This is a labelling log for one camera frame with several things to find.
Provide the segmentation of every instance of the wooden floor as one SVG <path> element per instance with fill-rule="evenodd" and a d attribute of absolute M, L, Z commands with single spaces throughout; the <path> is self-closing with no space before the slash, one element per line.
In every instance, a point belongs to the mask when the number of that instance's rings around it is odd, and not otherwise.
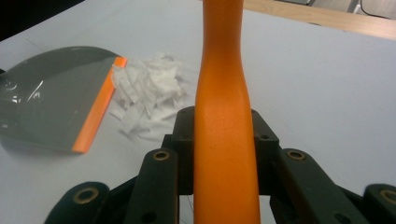
<path fill-rule="evenodd" d="M 312 7 L 321 7 L 337 11 L 347 11 L 349 4 L 353 0 L 316 0 Z M 396 20 L 396 1 L 395 0 L 359 0 L 359 5 L 370 13 L 382 17 Z M 359 6 L 357 14 L 366 15 Z"/>

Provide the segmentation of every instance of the orange strip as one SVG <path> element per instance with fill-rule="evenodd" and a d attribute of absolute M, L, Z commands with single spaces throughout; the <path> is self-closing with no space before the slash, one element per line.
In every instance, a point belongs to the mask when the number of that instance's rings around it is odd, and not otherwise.
<path fill-rule="evenodd" d="M 118 67 L 124 67 L 126 62 L 127 59 L 117 57 L 113 64 Z M 114 92 L 114 86 L 111 81 L 112 74 L 113 69 L 110 68 L 105 82 L 103 83 L 103 86 L 92 105 L 91 111 L 78 134 L 75 144 L 73 145 L 73 152 L 85 153 L 90 149 L 93 138 L 95 137 L 102 117 L 106 112 L 107 105 L 110 102 L 111 96 Z"/>
<path fill-rule="evenodd" d="M 260 223 L 253 124 L 240 53 L 243 0 L 204 0 L 194 121 L 194 223 Z"/>

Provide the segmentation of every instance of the wooden surface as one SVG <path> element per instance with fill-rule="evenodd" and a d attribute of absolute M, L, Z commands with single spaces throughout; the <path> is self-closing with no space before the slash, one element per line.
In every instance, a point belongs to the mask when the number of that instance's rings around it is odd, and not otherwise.
<path fill-rule="evenodd" d="M 273 0 L 245 0 L 244 8 L 296 21 L 396 40 L 396 21 Z"/>

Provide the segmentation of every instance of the dark background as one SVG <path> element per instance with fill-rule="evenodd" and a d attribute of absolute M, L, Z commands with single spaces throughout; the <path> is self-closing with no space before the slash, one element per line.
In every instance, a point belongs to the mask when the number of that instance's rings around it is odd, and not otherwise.
<path fill-rule="evenodd" d="M 84 0 L 0 0 L 0 41 Z"/>

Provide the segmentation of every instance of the cable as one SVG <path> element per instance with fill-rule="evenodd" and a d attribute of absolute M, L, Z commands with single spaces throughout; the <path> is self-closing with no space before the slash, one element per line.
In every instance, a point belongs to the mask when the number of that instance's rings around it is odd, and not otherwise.
<path fill-rule="evenodd" d="M 363 13 L 365 13 L 366 15 L 369 15 L 369 16 L 373 16 L 373 17 L 378 17 L 378 18 L 382 18 L 382 19 L 391 20 L 391 18 L 388 18 L 388 17 L 378 16 L 378 15 L 374 15 L 374 14 L 371 14 L 371 13 L 366 12 L 366 11 L 364 10 L 364 8 L 363 8 L 363 0 L 361 0 L 361 11 L 362 11 Z"/>

